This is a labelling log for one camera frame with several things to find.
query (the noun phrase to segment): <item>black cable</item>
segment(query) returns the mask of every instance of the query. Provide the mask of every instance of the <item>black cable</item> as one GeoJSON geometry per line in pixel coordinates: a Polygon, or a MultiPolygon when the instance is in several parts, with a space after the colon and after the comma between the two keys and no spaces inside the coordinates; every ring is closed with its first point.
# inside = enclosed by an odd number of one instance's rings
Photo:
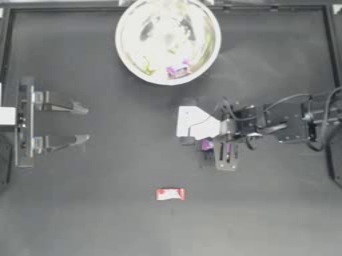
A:
{"type": "Polygon", "coordinates": [[[232,111],[232,108],[231,108],[230,101],[228,101],[228,99],[227,99],[226,97],[223,97],[223,102],[227,102],[227,104],[223,105],[223,108],[228,110],[230,115],[231,115],[231,117],[232,117],[232,119],[234,119],[235,121],[243,122],[243,121],[250,121],[250,120],[256,119],[256,116],[244,117],[244,118],[236,117],[236,115],[235,115],[235,113],[234,113],[234,111],[232,111]]]}
{"type": "Polygon", "coordinates": [[[268,110],[271,110],[275,106],[278,106],[279,104],[282,104],[283,102],[294,99],[294,98],[298,98],[298,97],[308,97],[308,100],[311,99],[311,94],[307,94],[307,93],[298,93],[298,94],[294,94],[288,97],[284,97],[282,98],[280,100],[278,100],[275,103],[272,103],[266,109],[264,109],[264,112],[267,112],[268,110]]]}

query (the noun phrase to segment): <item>dark gray surface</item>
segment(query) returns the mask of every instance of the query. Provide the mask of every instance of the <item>dark gray surface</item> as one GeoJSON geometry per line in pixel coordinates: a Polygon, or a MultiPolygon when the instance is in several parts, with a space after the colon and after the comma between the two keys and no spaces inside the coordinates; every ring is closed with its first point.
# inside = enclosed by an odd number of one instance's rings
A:
{"type": "Polygon", "coordinates": [[[155,87],[113,49],[117,13],[21,13],[15,19],[8,97],[20,76],[61,91],[88,116],[37,116],[37,133],[89,133],[89,143],[16,170],[0,197],[1,256],[335,255],[342,191],[325,158],[272,138],[243,149],[240,169],[206,166],[175,138],[184,97],[264,103],[333,88],[321,13],[223,14],[223,47],[188,85],[155,87]],[[184,202],[156,202],[158,187],[184,202]]]}

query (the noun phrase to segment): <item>purple snack bar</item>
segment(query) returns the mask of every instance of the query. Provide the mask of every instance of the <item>purple snack bar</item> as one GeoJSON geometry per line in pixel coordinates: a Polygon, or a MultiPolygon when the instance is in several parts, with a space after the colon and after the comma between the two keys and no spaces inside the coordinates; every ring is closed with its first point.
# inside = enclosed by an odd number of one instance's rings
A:
{"type": "MultiPolygon", "coordinates": [[[[214,149],[214,143],[212,141],[204,139],[200,141],[200,150],[208,151],[214,149]]],[[[227,144],[227,153],[230,153],[230,144],[227,144]]]]}

